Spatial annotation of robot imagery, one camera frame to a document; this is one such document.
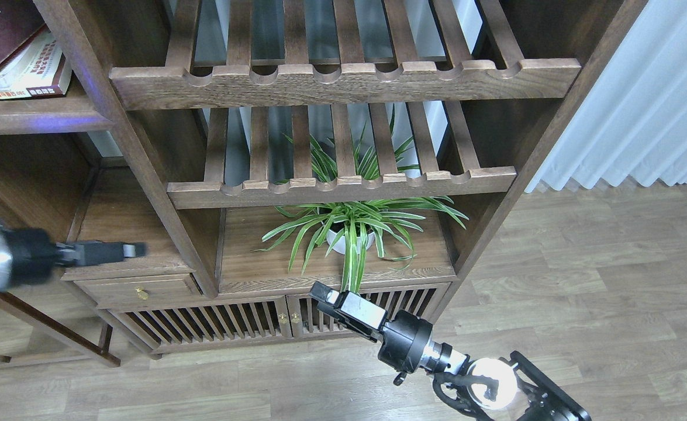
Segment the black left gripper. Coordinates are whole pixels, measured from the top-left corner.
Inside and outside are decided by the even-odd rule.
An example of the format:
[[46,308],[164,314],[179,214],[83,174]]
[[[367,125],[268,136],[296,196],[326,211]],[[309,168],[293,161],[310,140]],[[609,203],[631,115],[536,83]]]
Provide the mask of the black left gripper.
[[53,243],[42,229],[7,229],[0,224],[0,291],[47,282],[52,269],[88,267],[144,257],[145,243],[76,241]]

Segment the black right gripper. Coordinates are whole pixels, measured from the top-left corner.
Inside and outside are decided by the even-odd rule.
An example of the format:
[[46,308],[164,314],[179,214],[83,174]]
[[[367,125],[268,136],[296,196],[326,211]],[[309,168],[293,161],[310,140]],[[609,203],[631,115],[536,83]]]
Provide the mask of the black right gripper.
[[317,300],[319,311],[346,329],[372,342],[382,339],[378,359],[399,373],[392,381],[396,386],[418,368],[429,374],[467,373],[469,356],[459,353],[450,344],[432,340],[433,324],[426,319],[400,309],[394,319],[385,322],[388,312],[384,308],[352,291],[340,293],[321,282],[313,284],[309,296]]

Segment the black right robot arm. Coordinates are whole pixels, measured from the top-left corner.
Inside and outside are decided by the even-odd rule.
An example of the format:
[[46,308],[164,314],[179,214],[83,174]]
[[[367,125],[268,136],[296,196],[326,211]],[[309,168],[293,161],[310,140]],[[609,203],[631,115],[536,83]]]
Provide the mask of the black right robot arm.
[[450,344],[432,339],[433,326],[401,309],[388,312],[352,291],[336,291],[321,282],[310,290],[317,308],[369,341],[381,342],[378,359],[397,371],[395,385],[419,368],[432,377],[435,395],[458,413],[488,420],[488,410],[508,406],[517,392],[528,399],[523,420],[589,420],[589,413],[514,351],[509,359],[471,359]]

